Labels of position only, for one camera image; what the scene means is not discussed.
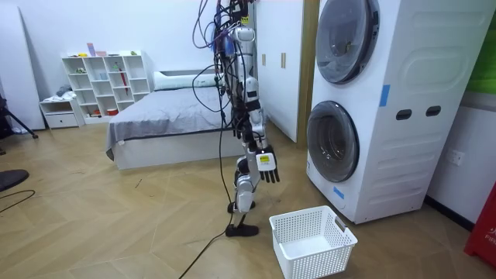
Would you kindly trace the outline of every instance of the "baseboard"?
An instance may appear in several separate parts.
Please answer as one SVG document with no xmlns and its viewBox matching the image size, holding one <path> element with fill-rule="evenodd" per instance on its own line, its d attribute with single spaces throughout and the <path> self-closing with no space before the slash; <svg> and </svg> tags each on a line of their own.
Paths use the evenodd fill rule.
<svg viewBox="0 0 496 279">
<path fill-rule="evenodd" d="M 445 205 L 439 203 L 434 198 L 431 198 L 428 195 L 426 195 L 424 202 L 430 207 L 440 212 L 441 214 L 443 214 L 444 216 L 451 219 L 451 221 L 455 222 L 464 229 L 468 230 L 469 232 L 471 232 L 472 229 L 474 229 L 475 225 L 471 221 L 461 216 L 460 214 L 454 212 L 453 210 L 447 208 Z"/>
</svg>

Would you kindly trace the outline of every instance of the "red object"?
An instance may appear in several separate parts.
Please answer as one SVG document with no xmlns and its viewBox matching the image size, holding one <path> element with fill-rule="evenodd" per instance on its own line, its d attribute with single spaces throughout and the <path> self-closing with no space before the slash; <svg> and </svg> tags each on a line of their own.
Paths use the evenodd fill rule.
<svg viewBox="0 0 496 279">
<path fill-rule="evenodd" d="M 496 184 L 465 245 L 465 253 L 478 255 L 496 267 Z"/>
<path fill-rule="evenodd" d="M 124 86 L 127 86 L 126 77 L 124 77 L 124 73 L 121 73 L 121 78 L 122 78 L 122 82 L 124 83 Z"/>
<path fill-rule="evenodd" d="M 107 109 L 108 115 L 117 115 L 119 111 L 117 109 Z"/>
</svg>

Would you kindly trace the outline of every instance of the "humanoid robot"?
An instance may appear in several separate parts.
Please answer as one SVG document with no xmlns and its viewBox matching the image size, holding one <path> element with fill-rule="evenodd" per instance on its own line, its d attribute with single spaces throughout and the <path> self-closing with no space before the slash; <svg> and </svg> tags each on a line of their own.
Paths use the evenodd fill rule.
<svg viewBox="0 0 496 279">
<path fill-rule="evenodd" d="M 237 160 L 234 176 L 236 197 L 227 211 L 234 222 L 226 228 L 226 236 L 255 236 L 259 229 L 244 223 L 246 214 L 255 207 L 255 190 L 261 180 L 279 182 L 273 147 L 267 140 L 265 118 L 260 107 L 258 80 L 253 77 L 255 31 L 243 25 L 248 16 L 248 3 L 253 0 L 229 0 L 223 7 L 217 1 L 214 60 L 220 94 L 232 102 L 231 127 L 240 139 L 245 156 Z"/>
</svg>

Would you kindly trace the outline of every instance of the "stacked washer dryer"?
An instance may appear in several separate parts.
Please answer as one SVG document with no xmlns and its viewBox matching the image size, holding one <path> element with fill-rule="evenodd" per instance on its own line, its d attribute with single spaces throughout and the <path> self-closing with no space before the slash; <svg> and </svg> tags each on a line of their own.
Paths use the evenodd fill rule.
<svg viewBox="0 0 496 279">
<path fill-rule="evenodd" d="M 494 0 L 321 0 L 307 173 L 355 223 L 419 209 Z"/>
</svg>

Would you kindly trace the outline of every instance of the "pillow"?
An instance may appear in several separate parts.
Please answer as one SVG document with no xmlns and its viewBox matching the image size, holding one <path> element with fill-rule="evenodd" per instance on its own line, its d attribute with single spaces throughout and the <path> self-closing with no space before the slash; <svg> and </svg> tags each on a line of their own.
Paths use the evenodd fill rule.
<svg viewBox="0 0 496 279">
<path fill-rule="evenodd" d="M 190 88 L 195 79 L 196 74 L 167 76 L 161 72 L 153 72 L 153 81 L 155 91 L 170 90 L 180 88 Z M 211 87 L 215 86 L 215 74 L 201 74 L 195 80 L 195 87 Z"/>
</svg>

